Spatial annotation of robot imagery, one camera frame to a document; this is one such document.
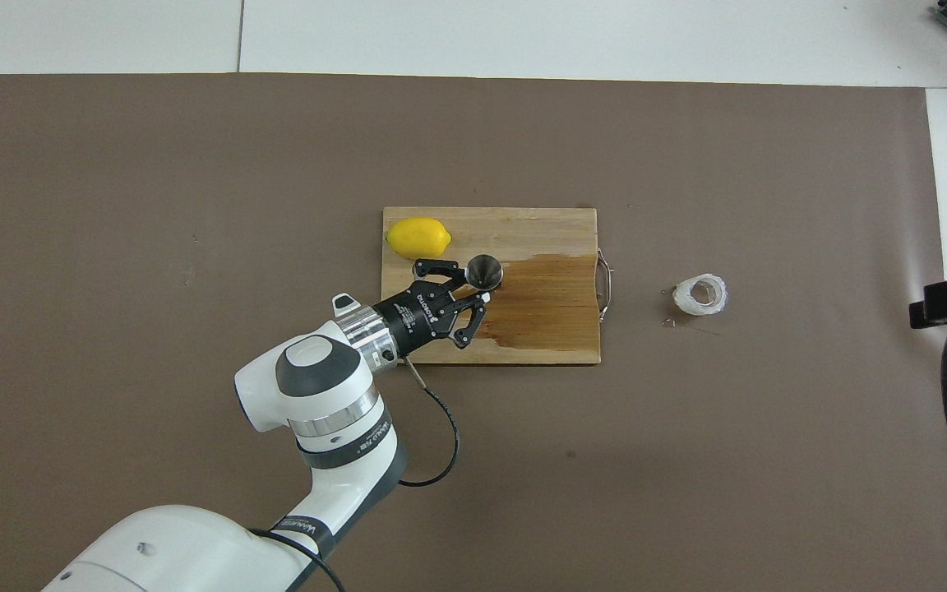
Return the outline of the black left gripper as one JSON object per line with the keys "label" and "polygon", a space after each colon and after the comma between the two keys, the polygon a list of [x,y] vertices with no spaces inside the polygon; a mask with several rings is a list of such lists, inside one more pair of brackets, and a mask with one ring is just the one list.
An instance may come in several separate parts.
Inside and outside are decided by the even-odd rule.
{"label": "black left gripper", "polygon": [[[409,356],[434,340],[446,340],[455,329],[457,318],[469,312],[469,322],[452,332],[457,348],[467,348],[486,318],[490,294],[471,294],[458,301],[450,291],[469,286],[476,291],[490,289],[490,258],[473,257],[460,266],[455,260],[417,259],[413,265],[415,280],[440,276],[444,284],[414,282],[409,288],[380,301],[375,312],[390,330],[398,356]],[[457,313],[443,313],[452,303]]]}

